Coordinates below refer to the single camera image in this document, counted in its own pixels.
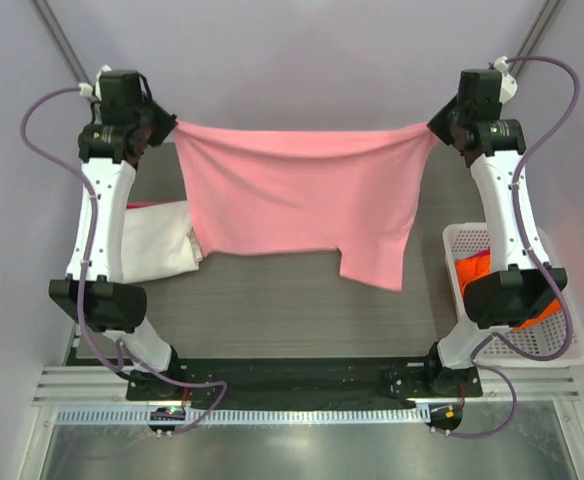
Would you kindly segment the pink t shirt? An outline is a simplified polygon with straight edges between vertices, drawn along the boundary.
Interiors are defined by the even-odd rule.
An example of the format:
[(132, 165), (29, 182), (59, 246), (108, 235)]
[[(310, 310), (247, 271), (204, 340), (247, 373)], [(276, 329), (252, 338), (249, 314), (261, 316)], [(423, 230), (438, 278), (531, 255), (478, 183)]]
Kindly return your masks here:
[(437, 138), (390, 131), (173, 133), (204, 254), (337, 251), (342, 277), (398, 291), (424, 168)]

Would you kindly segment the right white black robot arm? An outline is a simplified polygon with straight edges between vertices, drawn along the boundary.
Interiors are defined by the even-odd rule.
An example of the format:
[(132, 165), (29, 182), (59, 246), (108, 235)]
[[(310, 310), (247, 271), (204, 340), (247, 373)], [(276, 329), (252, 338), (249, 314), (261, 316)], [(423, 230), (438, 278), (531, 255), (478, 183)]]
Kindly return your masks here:
[(515, 91), (506, 71), (464, 70), (456, 95), (428, 123), (463, 157), (479, 190), (490, 241), (489, 274), (467, 284), (464, 316), (425, 358), (420, 376), (436, 396), (457, 394), (487, 343), (541, 314), (567, 285), (565, 269), (552, 266), (538, 238), (522, 126), (501, 116)]

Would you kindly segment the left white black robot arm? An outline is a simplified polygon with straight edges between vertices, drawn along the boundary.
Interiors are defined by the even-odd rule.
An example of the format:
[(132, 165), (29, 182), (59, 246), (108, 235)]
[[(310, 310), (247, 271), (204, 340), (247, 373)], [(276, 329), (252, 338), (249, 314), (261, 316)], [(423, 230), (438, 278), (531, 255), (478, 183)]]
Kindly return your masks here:
[(143, 288), (123, 281), (122, 241), (126, 207), (139, 161), (176, 125), (153, 99), (147, 79), (134, 70), (101, 68), (83, 84), (91, 121), (78, 136), (82, 202), (74, 250), (61, 280), (49, 283), (50, 298), (78, 325), (84, 342), (101, 334), (115, 345), (115, 359), (96, 354), (128, 383), (130, 400), (177, 397), (185, 385), (175, 349), (147, 318)]

